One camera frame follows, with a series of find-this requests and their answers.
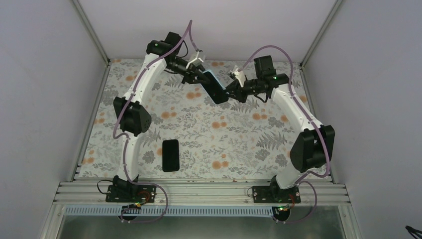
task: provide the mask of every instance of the black smartphone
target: black smartphone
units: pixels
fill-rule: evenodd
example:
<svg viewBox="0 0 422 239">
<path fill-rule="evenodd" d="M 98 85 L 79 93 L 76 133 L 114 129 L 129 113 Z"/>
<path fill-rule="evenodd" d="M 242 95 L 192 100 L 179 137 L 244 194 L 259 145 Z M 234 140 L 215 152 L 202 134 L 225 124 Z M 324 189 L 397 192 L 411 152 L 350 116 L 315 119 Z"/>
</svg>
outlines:
<svg viewBox="0 0 422 239">
<path fill-rule="evenodd" d="M 177 139 L 163 141 L 163 171 L 179 171 L 179 141 Z"/>
<path fill-rule="evenodd" d="M 204 75 L 210 80 L 210 83 L 201 85 L 211 97 L 212 101 L 214 101 L 216 105 L 227 102 L 228 96 L 224 92 L 224 87 L 221 85 L 217 77 L 215 77 L 211 71 L 204 71 Z"/>
</svg>

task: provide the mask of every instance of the robotic arm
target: robotic arm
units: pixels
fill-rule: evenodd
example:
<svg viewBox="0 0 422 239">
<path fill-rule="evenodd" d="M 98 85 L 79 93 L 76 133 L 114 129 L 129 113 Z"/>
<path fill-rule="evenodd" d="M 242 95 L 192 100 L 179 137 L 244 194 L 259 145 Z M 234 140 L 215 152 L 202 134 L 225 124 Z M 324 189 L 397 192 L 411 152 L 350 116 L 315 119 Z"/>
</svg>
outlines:
<svg viewBox="0 0 422 239">
<path fill-rule="evenodd" d="M 291 194 L 291 189 L 295 188 L 295 182 L 301 178 L 307 171 L 314 168 L 319 168 L 326 163 L 322 144 L 327 147 L 329 157 L 331 159 L 332 148 L 334 144 L 334 129 L 331 126 L 324 126 L 318 121 L 303 105 L 303 109 L 311 116 L 312 121 L 318 126 L 323 136 L 323 142 L 319 139 L 315 127 L 309 122 L 293 100 L 289 91 L 289 77 L 286 74 L 277 74 L 274 69 L 271 56 L 264 56 L 254 59 L 255 64 L 255 79 L 248 80 L 242 71 L 237 67 L 230 73 L 230 77 L 234 80 L 226 89 L 224 89 L 219 81 L 212 75 L 207 74 L 204 67 L 201 65 L 204 62 L 205 56 L 199 51 L 192 55 L 189 61 L 177 57 L 180 47 L 172 54 L 155 62 L 149 68 L 146 66 L 157 59 L 158 57 L 169 52 L 181 37 L 170 32 L 164 41 L 153 40 L 148 44 L 147 55 L 142 65 L 142 71 L 145 73 L 140 79 L 139 86 L 134 82 L 129 88 L 129 91 L 122 97 L 116 97 L 113 105 L 116 115 L 119 116 L 123 106 L 135 89 L 135 94 L 132 97 L 128 108 L 123 113 L 120 122 L 120 129 L 129 135 L 129 143 L 127 148 L 122 150 L 122 158 L 125 155 L 128 174 L 131 180 L 136 180 L 138 176 L 137 165 L 138 155 L 140 150 L 140 140 L 138 135 L 146 132 L 151 125 L 151 116 L 147 110 L 142 106 L 145 101 L 145 93 L 149 93 L 154 84 L 154 80 L 165 69 L 172 70 L 175 73 L 183 75 L 182 83 L 196 84 L 200 83 L 207 91 L 209 96 L 216 104 L 221 104 L 228 101 L 229 98 L 238 100 L 241 103 L 246 102 L 248 96 L 252 95 L 263 102 L 268 99 L 273 99 L 276 104 L 281 107 L 288 117 L 290 123 L 296 132 L 300 132 L 296 139 L 293 148 L 290 152 L 290 159 L 292 164 L 288 164 L 279 174 L 274 176 L 270 183 L 270 193 L 273 200 L 280 202 L 282 198 L 288 197 Z M 263 100 L 258 94 L 265 93 L 266 100 Z M 120 167 L 118 170 L 118 177 L 126 178 L 123 168 L 123 160 L 121 158 Z"/>
</svg>

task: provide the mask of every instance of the floral pattern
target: floral pattern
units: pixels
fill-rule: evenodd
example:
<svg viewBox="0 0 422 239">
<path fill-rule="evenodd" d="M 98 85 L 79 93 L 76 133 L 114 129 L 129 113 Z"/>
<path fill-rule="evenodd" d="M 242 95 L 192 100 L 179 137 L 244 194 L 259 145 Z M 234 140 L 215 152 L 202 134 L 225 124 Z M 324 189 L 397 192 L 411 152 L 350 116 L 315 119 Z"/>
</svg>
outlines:
<svg viewBox="0 0 422 239">
<path fill-rule="evenodd" d="M 112 177 L 117 173 L 122 142 L 112 137 L 116 122 L 113 99 L 129 89 L 142 62 L 113 60 L 79 176 Z M 232 81 L 227 72 L 234 65 L 243 62 L 204 63 L 225 86 Z M 308 107 L 299 66 L 294 66 L 293 85 Z M 288 63 L 274 63 L 274 67 L 277 73 L 290 71 Z M 244 71 L 249 78 L 255 76 L 252 63 Z M 140 135 L 141 178 L 269 179 L 291 163 L 289 153 L 298 133 L 274 102 L 249 97 L 244 104 L 230 99 L 216 105 L 201 85 L 181 81 L 179 75 L 161 74 L 144 104 L 152 124 Z M 177 172 L 162 171 L 162 142 L 167 139 L 179 141 Z"/>
</svg>

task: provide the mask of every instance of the purple cable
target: purple cable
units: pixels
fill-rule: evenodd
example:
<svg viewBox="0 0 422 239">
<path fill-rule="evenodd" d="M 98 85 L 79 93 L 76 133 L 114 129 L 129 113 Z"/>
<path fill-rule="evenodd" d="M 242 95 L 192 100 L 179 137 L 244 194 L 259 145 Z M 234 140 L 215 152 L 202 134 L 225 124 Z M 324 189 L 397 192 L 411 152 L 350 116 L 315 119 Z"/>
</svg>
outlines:
<svg viewBox="0 0 422 239">
<path fill-rule="evenodd" d="M 308 219 L 313 213 L 314 213 L 314 211 L 315 211 L 315 208 L 317 208 L 317 192 L 316 192 L 316 190 L 315 190 L 315 187 L 310 183 L 310 182 L 308 182 L 308 181 L 302 181 L 302 182 L 300 182 L 299 183 L 299 185 L 301 185 L 302 183 L 307 183 L 307 184 L 309 184 L 309 186 L 312 188 L 312 190 L 314 191 L 314 195 L 315 195 L 315 203 L 314 203 L 314 206 L 312 207 L 312 209 L 311 209 L 311 211 L 304 217 L 304 218 L 302 218 L 302 219 L 299 219 L 299 220 L 296 220 L 296 221 L 292 221 L 292 222 L 283 222 L 283 224 L 293 224 L 293 223 L 300 223 L 300 222 L 303 222 L 303 221 L 305 221 L 306 219 Z M 278 220 L 274 217 L 274 216 L 271 216 L 272 218 L 273 218 L 273 220 L 275 220 L 276 221 L 276 223 L 278 223 Z"/>
<path fill-rule="evenodd" d="M 188 27 L 186 28 L 186 31 L 185 31 L 185 33 L 183 34 L 183 36 L 182 36 L 182 38 L 179 40 L 179 42 L 170 50 L 170 51 L 168 51 L 166 54 L 164 54 L 164 55 L 162 55 L 162 56 L 160 56 L 160 57 L 158 57 L 157 59 L 155 59 L 155 60 L 153 60 L 153 61 L 151 61 L 148 65 L 146 65 L 146 67 L 142 70 L 142 72 L 141 72 L 141 74 L 139 74 L 139 77 L 136 79 L 136 82 L 135 82 L 135 84 L 134 84 L 134 86 L 133 86 L 133 89 L 132 89 L 132 93 L 130 94 L 130 97 L 129 97 L 129 99 L 127 99 L 127 102 L 126 102 L 126 104 L 123 106 L 123 109 L 121 110 L 121 112 L 120 112 L 120 114 L 119 114 L 119 116 L 117 117 L 117 121 L 116 121 L 116 124 L 114 125 L 114 130 L 113 130 L 113 138 L 114 139 L 118 139 L 118 138 L 120 138 L 120 137 L 122 137 L 122 136 L 126 136 L 126 141 L 125 141 L 125 143 L 124 143 L 124 146 L 123 146 L 123 156 L 122 156 L 122 161 L 123 161 L 123 170 L 124 170 L 124 173 L 125 173 L 125 175 L 126 175 L 126 178 L 127 178 L 127 180 L 128 180 L 128 182 L 130 182 L 131 184 L 134 184 L 134 185 L 153 185 L 153 186 L 155 186 L 155 187 L 157 187 L 157 188 L 159 188 L 159 189 L 161 189 L 161 191 L 163 191 L 163 193 L 164 193 L 164 196 L 166 197 L 166 207 L 165 207 L 165 209 L 164 209 L 164 211 L 163 211 L 163 213 L 160 215 L 160 216 L 158 216 L 158 217 L 156 217 L 156 218 L 154 218 L 154 219 L 152 219 L 152 220 L 148 220 L 148 221 L 135 221 L 135 222 L 132 222 L 132 223 L 152 223 L 152 222 L 156 222 L 156 221 L 158 221 L 158 220 L 160 220 L 160 219 L 162 219 L 163 217 L 164 217 L 164 215 L 166 214 L 166 212 L 167 212 L 167 209 L 168 209 L 168 207 L 169 207 L 169 198 L 168 198 L 168 196 L 167 196 L 167 193 L 166 193 L 166 191 L 164 190 L 164 188 L 163 187 L 161 187 L 160 185 L 158 185 L 158 184 L 155 184 L 155 183 L 151 183 L 151 182 L 133 182 L 131 179 L 130 179 L 130 177 L 129 177 L 129 174 L 128 174 L 128 172 L 127 172 L 127 167 L 126 167 L 126 150 L 127 150 L 127 144 L 129 143 L 129 135 L 127 134 L 127 133 L 125 133 L 125 132 L 122 132 L 121 134 L 119 134 L 119 135 L 116 135 L 116 133 L 117 133 L 117 128 L 118 128 L 118 125 L 120 124 L 120 121 L 121 121 L 121 119 L 123 118 L 123 113 L 126 111 L 126 109 L 127 109 L 127 107 L 129 106 L 129 104 L 130 104 L 130 102 L 131 102 L 131 100 L 132 100 L 132 98 L 133 98 L 133 96 L 134 96 L 134 94 L 135 94 L 135 91 L 136 91 L 136 88 L 138 87 L 138 84 L 139 84 L 139 82 L 140 82 L 140 80 L 141 80 L 141 78 L 142 78 L 142 76 L 145 74 L 145 72 L 147 71 L 147 69 L 150 67 L 150 66 L 152 66 L 154 63 L 156 63 L 157 61 L 159 61 L 159 60 L 161 60 L 161 59 L 163 59 L 163 58 L 165 58 L 166 56 L 168 56 L 168 55 L 170 55 L 171 53 L 173 53 L 181 44 L 182 44 L 182 42 L 183 42 L 183 40 L 185 39 L 185 37 L 187 36 L 187 34 L 189 33 L 189 37 L 190 37 L 190 39 L 191 39 L 191 43 L 192 43 L 192 45 L 194 46 L 194 48 L 195 48 L 195 50 L 197 50 L 198 48 L 196 47 L 196 45 L 195 45 L 195 43 L 194 43 L 194 41 L 193 41 L 193 39 L 192 39 L 192 33 L 191 33 L 191 28 L 192 28 L 192 20 L 190 20 L 189 21 L 189 24 L 188 24 Z M 131 209 L 125 209 L 125 210 L 123 210 L 122 212 L 121 212 L 121 214 L 120 214 L 120 219 L 121 219 L 121 221 L 122 222 L 128 222 L 128 223 L 130 223 L 131 221 L 128 221 L 128 220 L 125 220 L 125 219 L 123 219 L 123 214 L 125 213 L 125 212 L 127 212 L 128 210 L 131 210 Z"/>
<path fill-rule="evenodd" d="M 278 46 L 274 46 L 274 45 L 267 45 L 267 46 L 263 46 L 263 47 L 261 47 L 261 48 L 259 48 L 258 50 L 256 50 L 250 57 L 249 57 L 249 59 L 246 61 L 246 63 L 242 66 L 242 68 L 240 68 L 238 71 L 241 71 L 241 70 L 243 70 L 246 66 L 247 66 L 247 64 L 249 64 L 249 62 L 251 62 L 252 61 L 252 59 L 253 59 L 253 57 L 258 53 L 258 52 L 260 52 L 261 50 L 263 50 L 263 49 L 265 49 L 265 48 L 275 48 L 275 49 L 277 49 L 277 50 L 279 50 L 279 51 L 281 51 L 286 57 L 287 57 L 287 59 L 289 60 L 289 63 L 290 63 L 290 76 L 289 76 L 289 92 L 290 92 L 290 96 L 292 97 L 292 99 L 293 99 L 293 101 L 295 101 L 295 103 L 296 103 L 296 105 L 299 107 L 299 109 L 304 113 L 304 115 L 305 115 L 305 117 L 308 119 L 308 121 L 312 124 L 312 126 L 315 128 L 315 131 L 316 131 L 316 133 L 318 134 L 318 137 L 319 137 L 319 139 L 320 139 L 320 141 L 321 141 L 321 144 L 322 144 L 322 149 L 324 150 L 324 154 L 325 154 L 325 160 L 326 160 L 326 163 L 327 163 L 327 168 L 326 168 L 326 171 L 325 171 L 325 173 L 323 174 L 323 175 L 319 175 L 319 174 L 317 174 L 317 173 L 315 173 L 315 172 L 313 172 L 313 171 L 309 171 L 309 172 L 306 172 L 304 175 L 302 175 L 302 177 L 300 177 L 298 180 L 296 180 L 296 182 L 295 182 L 295 184 L 299 184 L 308 174 L 313 174 L 313 175 L 315 175 L 316 177 L 319 177 L 319 178 L 324 178 L 324 177 L 326 177 L 326 176 L 328 176 L 329 175 L 329 170 L 330 170 L 330 161 L 329 161 L 329 155 L 328 155 L 328 150 L 327 150 L 327 146 L 325 145 L 325 141 L 324 141 L 324 138 L 323 138 L 323 136 L 322 136 L 322 134 L 321 134 L 321 131 L 319 130 L 319 128 L 318 128 L 318 126 L 313 122 L 313 120 L 312 120 L 312 118 L 311 118 L 311 116 L 306 112 L 306 110 L 305 110 L 305 108 L 299 103 L 299 101 L 298 101 L 298 99 L 296 99 L 296 97 L 294 96 L 294 94 L 293 94 L 293 89 L 292 89 L 292 78 L 293 78 L 293 61 L 292 61 L 292 59 L 290 58 L 290 56 L 287 54 L 287 52 L 285 51 L 285 50 L 283 50 L 283 49 L 281 49 L 280 47 L 278 47 Z"/>
</svg>

